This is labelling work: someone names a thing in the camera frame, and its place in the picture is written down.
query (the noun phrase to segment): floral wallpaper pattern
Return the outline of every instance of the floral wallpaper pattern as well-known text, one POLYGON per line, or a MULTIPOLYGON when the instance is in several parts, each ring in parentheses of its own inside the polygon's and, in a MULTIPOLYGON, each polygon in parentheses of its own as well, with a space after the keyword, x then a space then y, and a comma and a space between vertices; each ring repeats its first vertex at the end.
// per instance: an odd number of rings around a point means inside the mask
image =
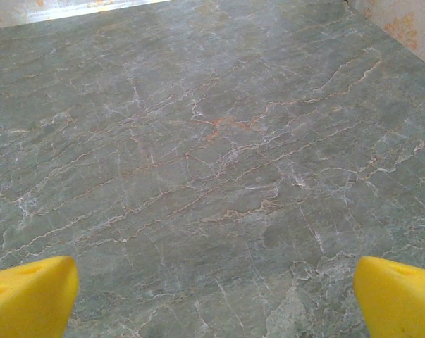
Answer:
POLYGON ((350 0, 349 2, 425 61, 425 0, 350 0))
POLYGON ((0 28, 168 0, 0 0, 0 28))

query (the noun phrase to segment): yellow foam piece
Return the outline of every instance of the yellow foam piece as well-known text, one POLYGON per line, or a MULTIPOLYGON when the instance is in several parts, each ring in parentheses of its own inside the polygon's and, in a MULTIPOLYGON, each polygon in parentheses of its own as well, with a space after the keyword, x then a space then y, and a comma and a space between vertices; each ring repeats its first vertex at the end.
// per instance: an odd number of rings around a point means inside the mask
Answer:
POLYGON ((60 338, 78 292, 71 257, 0 271, 0 338, 60 338))
POLYGON ((371 338, 425 338, 425 269, 363 257, 353 286, 371 338))

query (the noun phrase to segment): marble surface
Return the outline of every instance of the marble surface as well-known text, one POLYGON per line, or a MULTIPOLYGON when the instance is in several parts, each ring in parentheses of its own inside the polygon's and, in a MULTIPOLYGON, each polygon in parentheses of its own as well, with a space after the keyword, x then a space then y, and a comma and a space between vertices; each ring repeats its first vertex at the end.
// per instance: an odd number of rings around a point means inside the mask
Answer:
POLYGON ((425 268, 425 63, 341 0, 0 30, 0 269, 78 262, 67 337, 367 337, 425 268))

